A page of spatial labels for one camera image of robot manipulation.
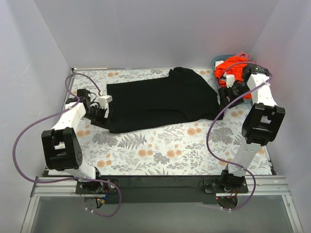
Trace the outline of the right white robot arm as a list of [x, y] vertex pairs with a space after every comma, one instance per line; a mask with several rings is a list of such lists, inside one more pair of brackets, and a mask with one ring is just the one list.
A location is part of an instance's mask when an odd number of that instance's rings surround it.
[[246, 184], [246, 168], [262, 147], [274, 141], [285, 117], [285, 109], [273, 99], [270, 77], [268, 69], [247, 64], [242, 69], [241, 81], [218, 89], [222, 108], [243, 103], [245, 93], [251, 94], [253, 104], [242, 125], [240, 147], [232, 163], [221, 173], [220, 184], [225, 191], [237, 190]]

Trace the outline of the black t-shirt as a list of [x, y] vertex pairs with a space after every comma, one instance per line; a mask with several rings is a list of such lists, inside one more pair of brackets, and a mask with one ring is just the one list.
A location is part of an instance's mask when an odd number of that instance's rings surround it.
[[106, 87], [113, 99], [105, 125], [111, 133], [213, 120], [221, 110], [216, 91], [188, 68], [175, 67], [163, 78]]

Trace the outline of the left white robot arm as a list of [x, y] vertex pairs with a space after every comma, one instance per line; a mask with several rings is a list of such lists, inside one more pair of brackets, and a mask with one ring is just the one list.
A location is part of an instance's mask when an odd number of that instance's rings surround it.
[[67, 99], [66, 112], [52, 129], [43, 131], [41, 140], [48, 169], [65, 172], [77, 178], [81, 182], [81, 188], [99, 194], [106, 192], [107, 185], [92, 181], [99, 179], [101, 174], [97, 168], [83, 160], [77, 128], [83, 118], [89, 119], [92, 125], [103, 127], [106, 121], [105, 113], [112, 97], [99, 96], [93, 106], [90, 94], [91, 92], [86, 89], [79, 89], [77, 97]]

